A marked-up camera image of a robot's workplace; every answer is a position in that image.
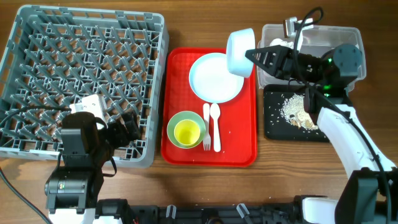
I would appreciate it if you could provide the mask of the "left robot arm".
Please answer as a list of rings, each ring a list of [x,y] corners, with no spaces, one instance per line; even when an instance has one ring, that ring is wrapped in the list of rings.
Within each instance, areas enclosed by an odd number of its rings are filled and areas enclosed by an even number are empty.
[[[64,150],[44,187],[46,208],[53,223],[93,223],[100,216],[131,220],[126,200],[98,200],[106,174],[106,162],[115,164],[115,149],[140,137],[134,112],[121,120],[105,123],[93,113],[82,111],[62,121]]]

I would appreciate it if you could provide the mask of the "white tissue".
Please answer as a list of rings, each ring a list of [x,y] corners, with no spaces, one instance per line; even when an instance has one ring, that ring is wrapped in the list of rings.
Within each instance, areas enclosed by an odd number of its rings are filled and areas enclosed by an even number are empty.
[[[290,49],[294,48],[294,43],[293,42],[288,42],[282,39],[274,39],[269,46],[276,46],[276,45],[280,45],[283,47],[288,47]]]

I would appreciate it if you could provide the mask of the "white plastic fork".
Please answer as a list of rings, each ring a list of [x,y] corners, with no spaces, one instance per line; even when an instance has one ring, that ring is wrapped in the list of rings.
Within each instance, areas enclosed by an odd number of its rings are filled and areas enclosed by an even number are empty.
[[[205,151],[210,151],[211,149],[211,136],[209,134],[210,105],[208,103],[203,104],[203,120],[205,122],[205,135],[202,140],[203,148]]]

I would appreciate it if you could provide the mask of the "light blue bowl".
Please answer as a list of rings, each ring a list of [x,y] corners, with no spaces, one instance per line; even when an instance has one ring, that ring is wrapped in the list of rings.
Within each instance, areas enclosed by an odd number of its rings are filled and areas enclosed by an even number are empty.
[[[230,33],[226,46],[226,64],[229,73],[249,78],[254,63],[246,57],[246,51],[254,48],[255,35],[252,28]]]

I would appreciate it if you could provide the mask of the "yellow plastic cup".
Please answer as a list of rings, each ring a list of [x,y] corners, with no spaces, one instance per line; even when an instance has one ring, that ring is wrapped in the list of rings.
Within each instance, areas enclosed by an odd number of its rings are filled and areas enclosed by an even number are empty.
[[[199,140],[200,132],[199,125],[190,119],[179,121],[174,128],[175,139],[183,147],[192,147]]]

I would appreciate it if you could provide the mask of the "white plastic spoon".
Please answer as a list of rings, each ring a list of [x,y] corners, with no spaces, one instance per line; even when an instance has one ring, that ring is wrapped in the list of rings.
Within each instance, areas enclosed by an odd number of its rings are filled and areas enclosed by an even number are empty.
[[[218,119],[221,115],[220,107],[218,104],[213,103],[210,106],[210,116],[213,119],[213,148],[215,152],[221,151],[220,131],[218,126]]]

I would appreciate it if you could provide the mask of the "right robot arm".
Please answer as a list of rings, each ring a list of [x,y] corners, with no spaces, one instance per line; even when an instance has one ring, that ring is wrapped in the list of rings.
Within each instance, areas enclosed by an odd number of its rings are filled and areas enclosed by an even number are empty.
[[[275,45],[245,51],[268,74],[304,83],[304,110],[329,139],[348,182],[338,200],[304,196],[300,218],[307,223],[397,223],[397,166],[359,122],[346,87],[358,76],[362,52],[341,44],[320,58]]]

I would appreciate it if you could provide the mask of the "light green bowl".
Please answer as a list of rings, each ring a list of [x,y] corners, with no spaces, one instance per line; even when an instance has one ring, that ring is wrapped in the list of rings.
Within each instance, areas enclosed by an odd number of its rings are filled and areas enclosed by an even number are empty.
[[[174,128],[175,128],[176,124],[179,121],[185,120],[185,119],[190,119],[190,120],[196,122],[199,125],[199,127],[200,127],[200,131],[201,131],[200,132],[200,138],[192,147],[183,147],[181,144],[179,144],[177,142],[177,140],[175,139],[175,136],[174,136]],[[204,138],[204,135],[205,135],[205,122],[201,118],[200,115],[198,115],[198,114],[196,114],[196,113],[194,113],[192,111],[181,111],[181,112],[175,114],[174,116],[172,116],[172,118],[170,119],[170,121],[169,121],[169,123],[167,125],[167,136],[168,136],[168,139],[170,140],[170,142],[174,146],[177,146],[177,147],[182,148],[182,149],[190,149],[190,148],[193,148],[193,147],[199,145],[199,143],[202,142],[202,140]]]

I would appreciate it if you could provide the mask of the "rice and peanut shells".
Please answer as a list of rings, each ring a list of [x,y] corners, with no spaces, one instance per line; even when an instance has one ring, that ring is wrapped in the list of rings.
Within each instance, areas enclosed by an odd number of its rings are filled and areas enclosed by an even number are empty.
[[[317,130],[318,126],[304,110],[303,100],[303,95],[294,93],[290,98],[284,100],[280,114],[292,126],[303,128],[307,131]]]

